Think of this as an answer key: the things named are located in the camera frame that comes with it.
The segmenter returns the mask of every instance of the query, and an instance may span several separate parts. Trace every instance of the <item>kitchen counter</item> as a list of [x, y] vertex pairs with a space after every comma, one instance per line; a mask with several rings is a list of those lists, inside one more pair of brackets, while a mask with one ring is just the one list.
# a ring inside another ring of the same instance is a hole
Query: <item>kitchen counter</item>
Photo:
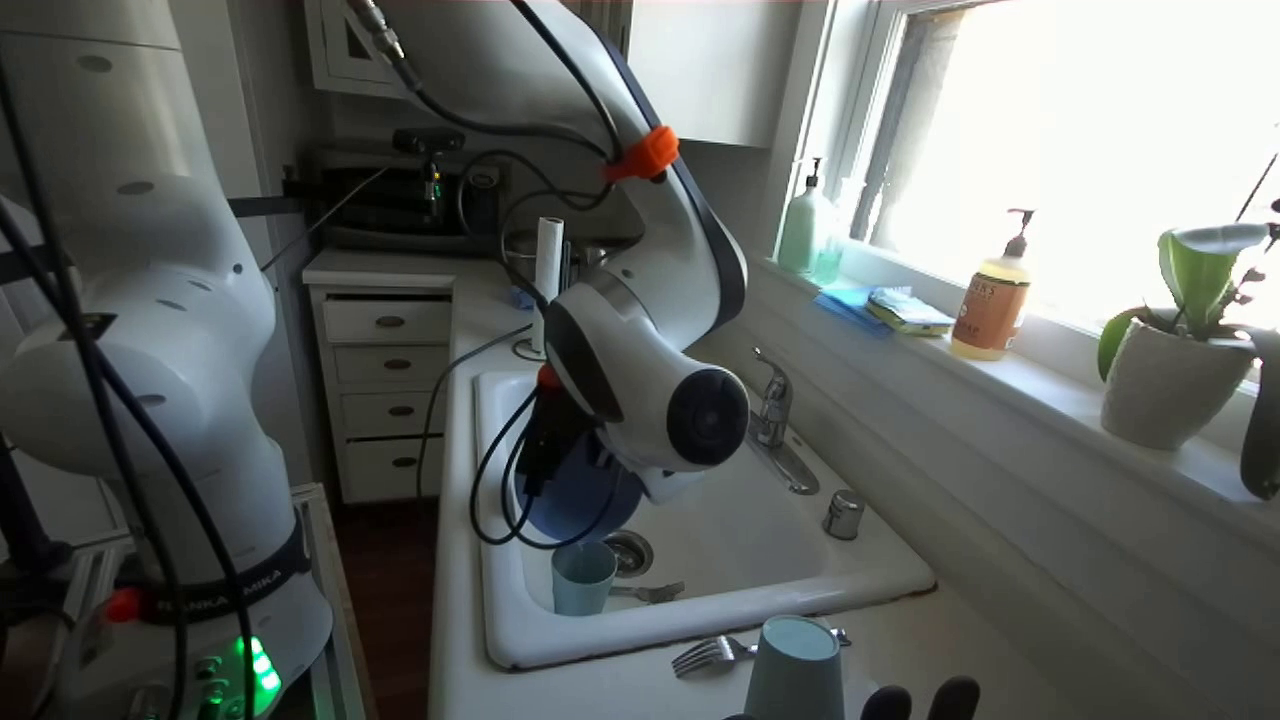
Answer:
[[[317, 274], [377, 274], [390, 284], [454, 290], [454, 357], [530, 323], [518, 311], [509, 279], [492, 265], [456, 261], [397, 261], [323, 252]], [[441, 481], [441, 556], [437, 556], [437, 622], [434, 622], [434, 720], [501, 720], [501, 715], [612, 715], [612, 720], [673, 720], [673, 715], [737, 715], [744, 709], [751, 669], [712, 680], [676, 680], [673, 657], [689, 646], [644, 654], [501, 671], [486, 657], [482, 629], [482, 544], [467, 525], [474, 486], [474, 375], [530, 368], [509, 343], [462, 364], [449, 380], [449, 450]], [[981, 715], [989, 720], [1068, 720], [1071, 703], [1025, 663], [1025, 657], [981, 617], [965, 598], [941, 586], [930, 598], [832, 612], [830, 626], [847, 629], [845, 703], [862, 715], [869, 692], [902, 684], [917, 712], [930, 712], [932, 692], [948, 678], [976, 678], [984, 690]]]

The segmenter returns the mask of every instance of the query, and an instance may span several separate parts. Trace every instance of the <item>blue cup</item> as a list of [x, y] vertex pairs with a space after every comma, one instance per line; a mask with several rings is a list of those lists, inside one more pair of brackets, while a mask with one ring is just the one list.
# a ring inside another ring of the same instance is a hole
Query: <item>blue cup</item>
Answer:
[[606, 540], [580, 540], [552, 553], [552, 607], [555, 617], [606, 612], [616, 556]]

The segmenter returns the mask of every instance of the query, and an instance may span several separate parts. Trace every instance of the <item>white sink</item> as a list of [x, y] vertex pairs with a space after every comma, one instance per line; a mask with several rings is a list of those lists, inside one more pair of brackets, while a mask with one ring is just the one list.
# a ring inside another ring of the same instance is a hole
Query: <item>white sink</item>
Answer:
[[[476, 375], [476, 464], [530, 395], [533, 375]], [[501, 529], [498, 475], [511, 441], [489, 462], [486, 529]], [[932, 570], [869, 509], [855, 540], [826, 536], [830, 496], [845, 490], [811, 469], [818, 496], [790, 494], [767, 454], [744, 445], [669, 504], [640, 504], [625, 532], [651, 544], [651, 570], [622, 586], [669, 586], [669, 605], [612, 598], [600, 617], [552, 612], [552, 553], [482, 544], [486, 641], [498, 669], [545, 669], [644, 646], [749, 629], [777, 612], [836, 612], [930, 591]]]

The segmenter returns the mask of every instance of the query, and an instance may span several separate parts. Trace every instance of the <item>faucet handle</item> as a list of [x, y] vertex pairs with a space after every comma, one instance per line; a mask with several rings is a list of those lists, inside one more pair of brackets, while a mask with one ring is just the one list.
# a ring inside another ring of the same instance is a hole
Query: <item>faucet handle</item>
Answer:
[[767, 360], [760, 343], [758, 343], [758, 360], [773, 374], [765, 395], [767, 399], [791, 399], [790, 374], [777, 360]]

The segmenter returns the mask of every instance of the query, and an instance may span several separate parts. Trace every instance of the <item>white cabinet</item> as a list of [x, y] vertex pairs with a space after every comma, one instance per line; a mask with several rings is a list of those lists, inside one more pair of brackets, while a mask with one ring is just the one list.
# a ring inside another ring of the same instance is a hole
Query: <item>white cabinet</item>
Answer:
[[[564, 0], [625, 47], [650, 101], [685, 142], [767, 148], [800, 4], [781, 0]], [[360, 45], [345, 0], [307, 0], [314, 80], [323, 94], [404, 98]]]
[[437, 496], [443, 395], [434, 429], [424, 420], [449, 368], [449, 292], [307, 284], [345, 504]]

